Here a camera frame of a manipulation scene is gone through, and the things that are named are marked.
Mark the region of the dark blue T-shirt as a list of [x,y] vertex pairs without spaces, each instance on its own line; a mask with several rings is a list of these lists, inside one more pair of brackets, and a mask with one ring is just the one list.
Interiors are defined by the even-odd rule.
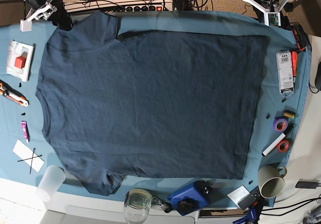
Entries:
[[267,36],[119,34],[94,13],[45,45],[43,135],[92,194],[125,176],[243,178]]

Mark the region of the black power adapter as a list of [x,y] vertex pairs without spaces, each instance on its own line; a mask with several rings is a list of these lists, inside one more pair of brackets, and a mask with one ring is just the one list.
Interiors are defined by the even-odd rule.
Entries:
[[295,187],[298,189],[316,189],[320,187],[320,183],[317,180],[299,180]]

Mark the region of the orange black pliers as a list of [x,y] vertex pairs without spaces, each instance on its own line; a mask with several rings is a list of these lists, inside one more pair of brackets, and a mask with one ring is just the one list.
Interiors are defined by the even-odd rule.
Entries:
[[292,25],[292,32],[294,34],[296,45],[299,51],[303,51],[306,48],[306,35],[301,24]]

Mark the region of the white paper card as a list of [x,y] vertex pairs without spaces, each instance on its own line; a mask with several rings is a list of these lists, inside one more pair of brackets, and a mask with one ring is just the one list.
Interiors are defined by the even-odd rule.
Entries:
[[20,140],[16,141],[13,152],[36,172],[39,172],[45,163],[41,155],[36,154],[36,151],[31,150]]

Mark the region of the purple tape roll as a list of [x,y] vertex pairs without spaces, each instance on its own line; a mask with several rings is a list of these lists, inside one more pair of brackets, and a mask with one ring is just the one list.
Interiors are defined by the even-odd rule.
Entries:
[[278,133],[283,133],[288,127],[288,121],[285,118],[275,118],[273,129]]

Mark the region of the white power strip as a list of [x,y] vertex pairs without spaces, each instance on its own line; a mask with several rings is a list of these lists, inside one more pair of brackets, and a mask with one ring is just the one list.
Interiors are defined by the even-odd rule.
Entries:
[[122,13],[122,12],[161,12],[161,11],[172,11],[173,4],[167,3],[161,4],[156,3],[152,5],[128,5],[128,6],[120,6],[114,7],[111,10],[108,10],[112,13]]

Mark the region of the pink glue tube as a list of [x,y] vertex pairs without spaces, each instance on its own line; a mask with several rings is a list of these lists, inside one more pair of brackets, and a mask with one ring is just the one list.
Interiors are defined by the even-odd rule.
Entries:
[[26,142],[29,143],[30,136],[29,136],[29,132],[28,132],[27,122],[21,121],[21,126],[22,126],[22,130],[23,130],[24,138],[25,138]]

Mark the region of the blue table cloth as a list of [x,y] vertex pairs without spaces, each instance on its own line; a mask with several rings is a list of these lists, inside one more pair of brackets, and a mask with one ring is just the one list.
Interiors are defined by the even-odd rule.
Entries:
[[[241,181],[215,179],[215,195],[213,207],[233,207],[228,193],[245,186],[253,189],[257,182],[257,170],[265,164],[284,165],[288,162],[289,153],[273,151],[266,157],[263,149],[276,137],[272,123],[275,116],[284,109],[296,112],[294,128],[289,137],[297,139],[298,127],[302,119],[308,84],[313,81],[310,75],[311,48],[298,55],[297,77],[294,93],[285,97],[279,93],[276,53],[294,47],[295,39],[291,31],[276,27],[267,27],[256,20],[228,12],[160,12],[160,13],[117,13],[119,33],[161,30],[169,32],[195,32],[220,35],[262,35],[270,38],[264,63],[263,81],[257,117],[250,141],[248,159]],[[1,80],[13,89],[21,92],[29,101],[28,107],[22,107],[5,98],[1,98],[1,178],[36,186],[50,165],[60,166],[60,161],[45,141],[43,128],[43,112],[36,98],[38,73],[44,47],[55,27],[49,22],[34,23],[30,32],[20,31],[19,25],[1,27]],[[6,74],[9,44],[12,40],[34,45],[30,80],[21,83],[18,78]],[[28,147],[42,155],[44,165],[39,171],[31,171],[34,161],[21,162],[13,152],[17,140],[23,138],[21,121],[26,121],[31,135]]]

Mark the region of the clear wine glass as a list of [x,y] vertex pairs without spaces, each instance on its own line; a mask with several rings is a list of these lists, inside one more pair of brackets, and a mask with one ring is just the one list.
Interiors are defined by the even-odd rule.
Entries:
[[124,201],[124,216],[127,223],[144,223],[151,207],[152,195],[145,189],[132,189]]

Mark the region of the small battery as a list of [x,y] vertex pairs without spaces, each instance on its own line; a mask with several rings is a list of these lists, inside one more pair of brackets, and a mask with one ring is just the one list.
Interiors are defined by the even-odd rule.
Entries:
[[296,114],[290,111],[284,111],[283,116],[287,117],[287,118],[291,118],[291,119],[295,119],[296,118]]

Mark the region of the orange utility knife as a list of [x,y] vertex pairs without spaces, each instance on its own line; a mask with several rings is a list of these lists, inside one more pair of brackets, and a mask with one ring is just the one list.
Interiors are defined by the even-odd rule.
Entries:
[[11,88],[7,83],[1,80],[1,96],[19,104],[20,106],[28,107],[28,100],[18,91]]

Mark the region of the white marker pen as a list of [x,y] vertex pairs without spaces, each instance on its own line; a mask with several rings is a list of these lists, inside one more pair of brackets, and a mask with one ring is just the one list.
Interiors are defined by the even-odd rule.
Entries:
[[269,146],[262,151],[262,156],[267,156],[277,145],[286,137],[285,133],[281,133]]

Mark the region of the blue plastic box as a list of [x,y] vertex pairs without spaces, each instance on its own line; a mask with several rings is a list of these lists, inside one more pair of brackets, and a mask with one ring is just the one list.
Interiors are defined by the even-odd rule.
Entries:
[[190,214],[210,204],[212,187],[205,181],[195,181],[167,197],[173,210],[181,216]]

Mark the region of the frosted plastic cup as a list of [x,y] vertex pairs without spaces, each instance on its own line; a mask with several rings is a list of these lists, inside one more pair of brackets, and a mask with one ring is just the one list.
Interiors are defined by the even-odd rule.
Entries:
[[65,179],[65,173],[60,167],[49,166],[36,189],[36,196],[43,202],[50,201]]

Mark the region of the black remote control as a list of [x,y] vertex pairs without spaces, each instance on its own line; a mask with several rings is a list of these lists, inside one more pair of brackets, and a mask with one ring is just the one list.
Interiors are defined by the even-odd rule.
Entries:
[[242,209],[245,210],[249,208],[253,203],[259,201],[262,198],[259,186],[256,186],[250,193],[245,196],[243,199],[241,199],[238,202],[238,206]]

